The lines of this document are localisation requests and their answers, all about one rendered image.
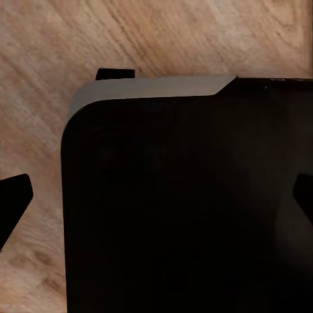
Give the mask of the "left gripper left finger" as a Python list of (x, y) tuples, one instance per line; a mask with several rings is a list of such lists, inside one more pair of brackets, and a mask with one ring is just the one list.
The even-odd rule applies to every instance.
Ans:
[(27, 173), (0, 181), (0, 250), (33, 199)]

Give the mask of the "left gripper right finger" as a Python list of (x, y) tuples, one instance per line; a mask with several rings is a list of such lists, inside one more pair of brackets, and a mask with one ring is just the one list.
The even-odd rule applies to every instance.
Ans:
[(313, 225), (313, 175), (298, 174), (293, 197)]

